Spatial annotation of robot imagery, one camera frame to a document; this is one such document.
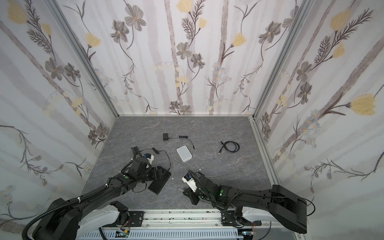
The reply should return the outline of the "black network switch box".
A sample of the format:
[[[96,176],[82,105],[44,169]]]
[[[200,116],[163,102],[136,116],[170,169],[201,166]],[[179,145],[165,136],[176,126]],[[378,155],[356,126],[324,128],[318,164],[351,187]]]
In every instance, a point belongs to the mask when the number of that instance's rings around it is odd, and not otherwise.
[[[161,178],[152,181],[152,183],[148,187],[148,190],[156,195],[159,195],[168,180],[170,179],[171,175],[172,174],[169,171],[166,171]]]

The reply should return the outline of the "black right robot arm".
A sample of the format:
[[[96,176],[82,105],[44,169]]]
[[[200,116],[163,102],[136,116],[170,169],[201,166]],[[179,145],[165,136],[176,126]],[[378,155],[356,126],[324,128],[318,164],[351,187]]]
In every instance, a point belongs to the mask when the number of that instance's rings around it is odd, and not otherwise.
[[[307,233],[307,204],[309,200],[299,197],[280,185],[267,190],[242,190],[231,186],[217,185],[200,172],[188,171],[182,181],[189,186],[183,191],[192,205],[205,201],[215,209],[226,212],[229,208],[244,207],[268,212],[288,230]]]

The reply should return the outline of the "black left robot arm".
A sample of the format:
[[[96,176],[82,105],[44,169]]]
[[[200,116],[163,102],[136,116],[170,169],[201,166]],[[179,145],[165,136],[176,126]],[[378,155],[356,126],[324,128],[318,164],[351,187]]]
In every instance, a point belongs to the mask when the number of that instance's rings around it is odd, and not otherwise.
[[[77,198],[51,203],[48,210],[32,219],[22,231],[24,240],[74,240],[80,235],[81,220],[99,206],[132,191],[137,184],[151,182],[149,189],[159,194],[171,176],[170,170],[152,166],[154,156],[132,148],[133,158],[106,183]]]

